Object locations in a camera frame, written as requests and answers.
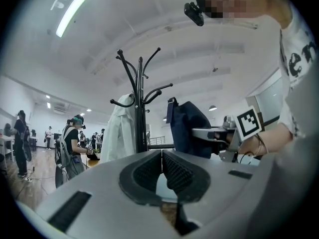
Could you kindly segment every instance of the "headband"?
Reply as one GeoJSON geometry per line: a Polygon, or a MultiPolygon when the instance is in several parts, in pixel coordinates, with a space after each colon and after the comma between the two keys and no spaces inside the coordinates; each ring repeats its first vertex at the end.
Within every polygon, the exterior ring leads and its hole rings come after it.
{"type": "Polygon", "coordinates": [[[81,119],[79,119],[79,118],[77,118],[77,117],[74,117],[73,119],[74,119],[75,121],[81,122],[81,125],[83,124],[83,121],[82,121],[81,119]]]}

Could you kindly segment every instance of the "camera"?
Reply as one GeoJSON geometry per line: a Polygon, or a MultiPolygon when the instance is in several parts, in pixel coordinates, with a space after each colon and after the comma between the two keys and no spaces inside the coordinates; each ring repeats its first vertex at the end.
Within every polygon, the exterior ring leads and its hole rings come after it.
{"type": "Polygon", "coordinates": [[[204,17],[200,9],[194,4],[194,2],[186,3],[184,5],[184,13],[198,26],[204,25],[204,17]]]}

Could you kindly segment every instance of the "bracelet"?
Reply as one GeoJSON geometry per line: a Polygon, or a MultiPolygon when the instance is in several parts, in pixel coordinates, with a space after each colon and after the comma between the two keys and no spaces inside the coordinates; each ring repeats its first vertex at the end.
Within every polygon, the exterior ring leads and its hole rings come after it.
{"type": "Polygon", "coordinates": [[[258,139],[258,141],[259,141],[259,147],[258,147],[258,151],[257,151],[257,153],[255,154],[255,156],[257,156],[258,154],[259,154],[259,152],[260,152],[260,150],[261,150],[261,142],[260,142],[260,139],[256,136],[256,138],[258,139]]]}

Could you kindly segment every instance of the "black shirt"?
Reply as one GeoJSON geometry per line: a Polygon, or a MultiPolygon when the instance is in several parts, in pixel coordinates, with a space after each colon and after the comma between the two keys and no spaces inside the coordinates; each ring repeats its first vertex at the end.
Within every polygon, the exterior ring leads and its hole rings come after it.
{"type": "Polygon", "coordinates": [[[22,120],[20,120],[20,119],[16,120],[15,125],[14,125],[14,129],[17,130],[17,133],[14,136],[14,143],[20,144],[20,143],[22,143],[21,134],[24,133],[24,131],[25,131],[25,126],[24,126],[22,120]]]}
{"type": "Polygon", "coordinates": [[[92,143],[95,144],[95,142],[96,142],[96,136],[94,134],[94,135],[92,135],[92,143]]]}
{"type": "MultiPolygon", "coordinates": [[[[85,140],[85,134],[83,134],[83,135],[81,136],[81,140],[83,140],[83,139],[85,140]]],[[[85,148],[85,146],[86,146],[85,141],[81,141],[81,142],[80,142],[80,145],[81,145],[82,148],[85,148]]]]}
{"type": "MultiPolygon", "coordinates": [[[[70,128],[70,125],[67,125],[65,130],[64,130],[64,135],[65,133],[68,131],[68,129],[70,128]]],[[[78,137],[78,130],[75,128],[73,130],[71,130],[71,132],[69,132],[68,136],[65,138],[65,143],[66,143],[66,148],[69,152],[69,154],[76,154],[76,155],[80,155],[79,153],[73,152],[72,150],[72,143],[71,140],[77,140],[77,142],[79,141],[79,137],[78,137]]]]}

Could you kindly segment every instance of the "air conditioner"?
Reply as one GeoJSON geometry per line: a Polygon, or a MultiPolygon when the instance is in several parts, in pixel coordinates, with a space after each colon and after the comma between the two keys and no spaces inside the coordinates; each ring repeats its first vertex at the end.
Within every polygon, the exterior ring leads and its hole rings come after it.
{"type": "Polygon", "coordinates": [[[55,112],[56,114],[60,114],[60,115],[65,114],[65,110],[62,110],[62,109],[56,108],[56,107],[54,107],[53,112],[55,112]]]}

